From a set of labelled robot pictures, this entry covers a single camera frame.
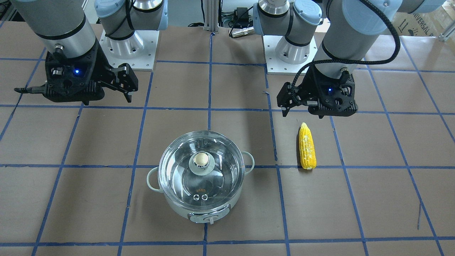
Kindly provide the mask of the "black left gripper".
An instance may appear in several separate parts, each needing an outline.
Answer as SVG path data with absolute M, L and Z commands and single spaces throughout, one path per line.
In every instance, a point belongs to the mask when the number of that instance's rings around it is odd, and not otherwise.
M 285 118 L 290 109 L 302 105 L 297 96 L 293 97 L 294 86 L 285 82 L 277 94 L 277 106 Z M 330 78 L 311 66 L 302 82 L 302 100 L 308 111 L 320 118 L 324 116 L 348 117 L 358 111 L 354 99 L 355 81 L 349 71 L 342 71 L 339 78 Z

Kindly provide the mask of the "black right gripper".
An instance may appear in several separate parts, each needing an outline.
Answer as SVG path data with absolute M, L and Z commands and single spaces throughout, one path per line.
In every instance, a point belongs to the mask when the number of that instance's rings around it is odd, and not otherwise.
M 63 45 L 57 44 L 53 52 L 47 53 L 45 60 L 47 82 L 44 84 L 44 97 L 52 102 L 101 100 L 108 89 L 123 93 L 128 103 L 138 91 L 139 82 L 129 63 L 112 68 L 101 49 L 99 42 L 85 54 L 70 58 Z

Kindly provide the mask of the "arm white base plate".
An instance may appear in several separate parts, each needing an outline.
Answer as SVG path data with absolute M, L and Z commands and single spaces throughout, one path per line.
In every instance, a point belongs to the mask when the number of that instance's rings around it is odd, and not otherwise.
M 284 36 L 263 36 L 267 72 L 272 75 L 295 75 L 317 53 L 314 36 L 306 46 L 294 46 Z
M 110 65 L 128 63 L 135 71 L 153 71 L 159 31 L 135 31 L 132 37 L 115 41 L 101 34 L 100 45 Z

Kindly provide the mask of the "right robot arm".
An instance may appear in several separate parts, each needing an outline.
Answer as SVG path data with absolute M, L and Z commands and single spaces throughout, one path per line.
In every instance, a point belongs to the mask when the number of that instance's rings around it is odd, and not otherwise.
M 15 88 L 19 94 L 41 94 L 52 102 L 82 102 L 104 98 L 104 88 L 120 92 L 126 101 L 139 89 L 133 60 L 146 56 L 140 31 L 168 27 L 166 0 L 96 0 L 107 51 L 119 58 L 111 65 L 78 0 L 13 0 L 12 5 L 47 48 L 47 80 L 41 86 Z

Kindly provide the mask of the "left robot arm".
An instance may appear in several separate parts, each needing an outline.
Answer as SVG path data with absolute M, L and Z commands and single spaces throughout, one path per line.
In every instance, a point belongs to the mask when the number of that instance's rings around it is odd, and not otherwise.
M 323 18 L 328 28 L 314 59 L 300 68 L 293 81 L 283 84 L 277 106 L 283 117 L 297 106 L 310 114 L 348 117 L 358 111 L 354 99 L 353 71 L 357 65 L 392 62 L 400 50 L 398 32 L 391 19 L 398 12 L 428 13 L 442 0 L 259 0 L 252 7 L 255 33 L 282 36 L 282 42 L 309 49 L 315 29 Z M 363 60 L 379 35 L 389 30 L 395 49 L 384 60 Z

